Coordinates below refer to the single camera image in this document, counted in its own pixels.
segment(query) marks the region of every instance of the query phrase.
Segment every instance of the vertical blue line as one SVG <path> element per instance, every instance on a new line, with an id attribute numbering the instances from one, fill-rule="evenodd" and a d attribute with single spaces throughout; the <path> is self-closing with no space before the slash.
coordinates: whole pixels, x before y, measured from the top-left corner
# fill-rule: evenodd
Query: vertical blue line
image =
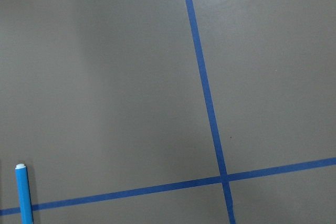
<path id="1" fill-rule="evenodd" d="M 224 161 L 224 154 L 222 150 L 222 144 L 220 143 L 220 137 L 219 137 L 218 127 L 217 127 L 217 122 L 216 122 L 214 106 L 213 106 L 213 102 L 211 98 L 209 81 L 208 81 L 208 77 L 206 73 L 201 39 L 200 39 L 200 34 L 198 32 L 198 26 L 197 26 L 197 21 L 196 21 L 194 4 L 193 4 L 193 0 L 185 0 L 185 3 L 187 6 L 191 33 L 192 33 L 193 41 L 194 41 L 199 75 L 201 76 L 203 94 L 204 94 L 206 109 L 208 113 L 212 138 L 214 141 L 219 173 L 221 175 L 221 182 L 222 182 L 223 191 L 224 191 L 226 208 L 227 208 L 230 224 L 235 224 L 236 221 L 235 221 L 234 212 L 233 212 L 233 200 L 232 200 L 232 195 L 231 195 L 231 189 L 230 189 L 230 184 L 229 184 L 229 180 L 227 176 L 226 165 Z"/>

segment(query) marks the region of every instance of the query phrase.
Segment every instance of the marker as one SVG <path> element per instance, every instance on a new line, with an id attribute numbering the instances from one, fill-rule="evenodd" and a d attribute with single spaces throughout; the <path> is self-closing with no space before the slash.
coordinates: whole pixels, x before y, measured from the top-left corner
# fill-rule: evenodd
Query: marker
<path id="1" fill-rule="evenodd" d="M 22 224 L 33 224 L 33 213 L 31 211 L 28 174 L 25 164 L 16 165 L 15 173 Z"/>

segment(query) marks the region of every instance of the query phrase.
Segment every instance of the blue pen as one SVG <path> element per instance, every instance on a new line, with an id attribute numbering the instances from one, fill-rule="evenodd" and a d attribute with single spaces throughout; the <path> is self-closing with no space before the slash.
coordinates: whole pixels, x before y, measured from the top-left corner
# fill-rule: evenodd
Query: blue pen
<path id="1" fill-rule="evenodd" d="M 22 224 L 33 224 L 33 213 L 31 211 L 27 167 L 24 164 L 18 164 L 15 167 L 15 173 Z"/>

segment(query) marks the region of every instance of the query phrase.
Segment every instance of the white cap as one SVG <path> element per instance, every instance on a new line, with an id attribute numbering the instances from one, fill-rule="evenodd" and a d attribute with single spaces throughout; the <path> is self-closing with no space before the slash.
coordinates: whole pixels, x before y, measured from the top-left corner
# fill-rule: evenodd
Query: white cap
<path id="1" fill-rule="evenodd" d="M 22 169 L 22 168 L 25 168 L 25 164 L 18 164 L 16 165 L 15 169 Z"/>

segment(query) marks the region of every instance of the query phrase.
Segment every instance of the blue line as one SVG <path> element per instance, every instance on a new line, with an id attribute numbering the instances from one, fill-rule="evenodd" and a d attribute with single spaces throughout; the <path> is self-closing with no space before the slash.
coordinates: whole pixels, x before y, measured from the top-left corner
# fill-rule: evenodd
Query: blue line
<path id="1" fill-rule="evenodd" d="M 250 172 L 243 172 L 243 173 L 234 173 L 228 175 L 229 181 L 235 180 L 242 180 L 248 178 L 257 178 L 257 177 L 264 177 L 269 175 L 281 174 L 281 173 L 291 173 L 297 172 L 299 170 L 308 170 L 314 169 L 319 167 L 326 167 L 336 165 L 336 157 L 321 159 L 316 161 L 304 162 L 299 164 L 293 165 L 284 165 L 284 166 L 277 166 L 272 168 L 260 169 L 260 170 L 252 170 Z"/>
<path id="2" fill-rule="evenodd" d="M 87 204 L 87 203 L 92 203 L 92 202 L 99 202 L 99 201 L 104 201 L 104 200 L 112 200 L 112 199 L 127 198 L 127 197 L 138 196 L 138 195 L 160 193 L 163 191 L 173 191 L 173 190 L 179 190 L 179 189 L 191 188 L 191 187 L 197 187 L 197 186 L 206 186 L 206 185 L 218 184 L 220 182 L 221 181 L 220 181 L 219 176 L 210 177 L 210 178 L 201 178 L 201 179 L 189 180 L 189 181 L 160 185 L 160 186 L 144 187 L 144 188 L 139 188 L 139 189 L 127 190 L 127 191 L 119 191 L 119 192 L 109 193 L 109 194 L 100 194 L 100 195 L 94 195 L 94 196 L 88 196 L 88 197 L 82 197 L 82 198 L 66 199 L 66 200 L 36 204 L 36 205 L 32 205 L 32 210 L 39 211 L 39 210 L 58 208 L 58 207 L 68 207 L 68 206 L 81 205 L 81 204 Z M 18 214 L 18 213 L 20 213 L 20 208 L 18 207 L 0 210 L 0 216 L 13 215 L 13 214 Z"/>
<path id="3" fill-rule="evenodd" d="M 228 180 L 228 177 L 227 177 L 227 171 L 226 171 L 226 165 L 225 165 L 225 161 L 224 161 L 222 144 L 220 143 L 220 137 L 219 137 L 218 127 L 217 127 L 217 122 L 216 122 L 216 116 L 215 116 L 214 106 L 213 106 L 213 102 L 212 102 L 212 98 L 211 98 L 209 81 L 208 81 L 208 77 L 207 77 L 207 73 L 206 73 L 205 62 L 204 62 L 204 57 L 203 57 L 200 34 L 198 32 L 198 26 L 197 26 L 197 20 L 196 20 L 196 15 L 195 15 L 194 4 L 193 4 L 193 0 L 185 0 L 185 3 L 186 3 L 186 7 L 187 7 L 188 16 L 189 16 L 190 28 L 191 28 L 191 33 L 192 33 L 192 36 L 193 36 L 193 41 L 194 41 L 195 53 L 196 53 L 197 64 L 198 64 L 198 69 L 199 69 L 199 75 L 201 76 L 201 83 L 202 83 L 202 87 L 203 87 L 203 94 L 204 94 L 206 109 L 207 109 L 207 113 L 208 113 L 212 138 L 213 138 L 214 145 L 215 145 L 215 152 L 216 152 L 216 157 L 217 157 L 219 173 L 221 175 L 221 181 L 222 181 L 222 185 L 223 185 L 226 207 L 227 207 L 230 223 L 235 224 L 236 221 L 235 221 L 235 217 L 234 217 L 234 213 L 233 213 L 233 200 L 232 200 L 232 195 L 231 195 L 231 189 L 230 189 L 230 184 L 229 184 L 229 180 Z"/>

